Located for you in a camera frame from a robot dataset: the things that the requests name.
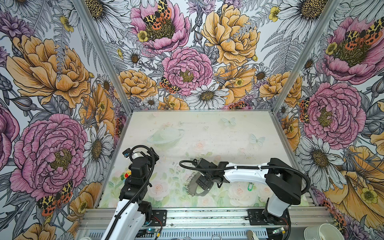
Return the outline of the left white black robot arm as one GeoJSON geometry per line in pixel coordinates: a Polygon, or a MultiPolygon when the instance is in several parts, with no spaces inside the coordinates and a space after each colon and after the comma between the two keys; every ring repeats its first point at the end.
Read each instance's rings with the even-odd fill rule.
{"type": "Polygon", "coordinates": [[[152,147],[137,145],[124,150],[123,156],[131,161],[131,174],[120,191],[118,205],[103,240],[133,240],[152,217],[152,204],[143,199],[151,186],[150,178],[159,155],[152,147]]]}

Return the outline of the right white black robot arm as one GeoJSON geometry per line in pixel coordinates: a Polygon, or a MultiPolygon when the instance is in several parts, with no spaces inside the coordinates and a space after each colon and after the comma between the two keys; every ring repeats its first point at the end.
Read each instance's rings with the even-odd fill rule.
{"type": "Polygon", "coordinates": [[[224,184],[250,183],[268,186],[272,196],[268,198],[264,209],[255,214],[249,213],[248,219],[252,225],[288,223],[288,208],[299,205],[302,195],[311,187],[311,180],[306,174],[277,158],[259,165],[229,162],[215,164],[203,158],[182,160],[179,165],[196,172],[186,187],[192,196],[205,196],[214,186],[221,188],[224,184]]]}

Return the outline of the colourful flower toy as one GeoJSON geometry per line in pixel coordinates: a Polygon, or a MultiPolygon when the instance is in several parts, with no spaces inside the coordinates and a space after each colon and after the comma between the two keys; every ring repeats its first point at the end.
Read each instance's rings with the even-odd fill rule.
{"type": "Polygon", "coordinates": [[[132,174],[131,170],[127,170],[125,171],[124,173],[121,174],[121,180],[124,181],[125,179],[127,179],[128,177],[130,177],[132,174]]]}

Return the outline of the white paper cup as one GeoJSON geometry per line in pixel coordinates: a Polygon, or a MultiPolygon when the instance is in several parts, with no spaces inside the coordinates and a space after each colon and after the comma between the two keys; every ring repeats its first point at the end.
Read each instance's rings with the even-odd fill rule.
{"type": "Polygon", "coordinates": [[[344,240],[341,232],[331,224],[307,227],[304,230],[305,240],[344,240]]]}

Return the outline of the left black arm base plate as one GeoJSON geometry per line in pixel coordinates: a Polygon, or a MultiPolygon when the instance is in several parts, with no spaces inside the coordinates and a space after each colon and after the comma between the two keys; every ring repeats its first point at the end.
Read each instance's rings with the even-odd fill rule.
{"type": "Polygon", "coordinates": [[[167,223],[167,210],[152,210],[150,227],[165,227],[167,223]]]}

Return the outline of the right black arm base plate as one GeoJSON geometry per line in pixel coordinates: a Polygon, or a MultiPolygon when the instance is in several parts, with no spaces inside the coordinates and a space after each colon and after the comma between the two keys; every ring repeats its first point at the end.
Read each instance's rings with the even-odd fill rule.
{"type": "Polygon", "coordinates": [[[284,211],[281,217],[269,214],[265,209],[248,209],[246,220],[251,226],[287,226],[290,223],[288,211],[284,211]]]}

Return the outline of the aluminium mounting rail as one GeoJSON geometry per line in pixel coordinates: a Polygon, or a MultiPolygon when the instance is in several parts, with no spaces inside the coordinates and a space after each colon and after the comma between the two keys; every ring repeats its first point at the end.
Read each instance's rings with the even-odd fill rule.
{"type": "MultiPolygon", "coordinates": [[[[80,230],[105,230],[114,209],[90,209],[84,215],[80,230]]],[[[332,223],[325,207],[289,208],[292,227],[309,227],[332,223]]],[[[250,225],[247,208],[170,208],[167,209],[165,229],[245,228],[250,225]]]]}

